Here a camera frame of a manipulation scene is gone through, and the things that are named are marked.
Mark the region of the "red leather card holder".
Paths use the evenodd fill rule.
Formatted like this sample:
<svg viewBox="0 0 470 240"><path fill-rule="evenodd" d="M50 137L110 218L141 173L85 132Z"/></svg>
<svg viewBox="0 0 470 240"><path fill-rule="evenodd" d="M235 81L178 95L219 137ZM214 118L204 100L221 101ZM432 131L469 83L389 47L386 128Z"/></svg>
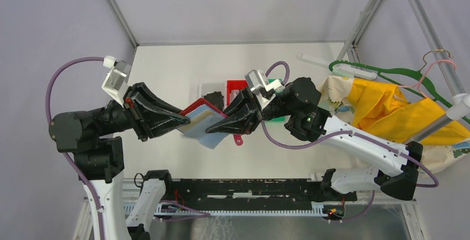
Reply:
<svg viewBox="0 0 470 240"><path fill-rule="evenodd" d="M229 134L226 133L206 133L206 129L215 123L222 121L226 118L226 115L217 110L213 105L211 105L204 98L199 98L190 104L187 108L183 109L180 112L180 115L190 118L190 120L195 117L197 114L203 112L204 110L210 110L214 113L214 116L209 120L205 120L203 123L198 124L197 126L185 125L178 128L178 131L183 134L183 137L187 139L197 140L202 146L215 149L223 139L225 139Z"/></svg>

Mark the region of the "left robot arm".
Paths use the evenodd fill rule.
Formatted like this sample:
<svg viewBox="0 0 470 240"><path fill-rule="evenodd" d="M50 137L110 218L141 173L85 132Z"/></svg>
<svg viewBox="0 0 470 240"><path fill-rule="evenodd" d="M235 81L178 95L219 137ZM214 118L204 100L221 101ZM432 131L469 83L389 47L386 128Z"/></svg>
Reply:
<svg viewBox="0 0 470 240"><path fill-rule="evenodd" d="M48 114L47 121L58 152L77 172L89 197L95 238L149 239L145 221L125 221L124 152L119 133L133 130L139 140L147 141L188 125L190 119L141 82L102 108Z"/></svg>

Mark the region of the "gold credit card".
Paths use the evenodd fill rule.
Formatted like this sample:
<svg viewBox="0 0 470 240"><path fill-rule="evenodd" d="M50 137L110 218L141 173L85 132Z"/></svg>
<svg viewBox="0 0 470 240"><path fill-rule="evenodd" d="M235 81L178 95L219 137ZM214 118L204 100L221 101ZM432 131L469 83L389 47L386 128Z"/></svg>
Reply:
<svg viewBox="0 0 470 240"><path fill-rule="evenodd" d="M214 116L214 113L210 110L204 110L203 112L197 114L191 119L191 126L197 126L198 124L203 123L207 119L211 119Z"/></svg>

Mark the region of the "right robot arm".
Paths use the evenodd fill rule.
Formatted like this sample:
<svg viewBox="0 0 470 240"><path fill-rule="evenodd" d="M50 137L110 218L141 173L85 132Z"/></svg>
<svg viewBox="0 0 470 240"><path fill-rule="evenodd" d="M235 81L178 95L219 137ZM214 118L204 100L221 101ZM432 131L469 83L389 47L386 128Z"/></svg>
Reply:
<svg viewBox="0 0 470 240"><path fill-rule="evenodd" d="M224 110L225 118L206 133L248 135L263 121L287 116L284 127L302 142L302 148L325 144L368 163L366 168L328 169L320 193L334 200L358 190L381 191L398 199L413 199L423 147L417 142L395 143L359 130L319 106L320 91L301 77L280 91L245 88Z"/></svg>

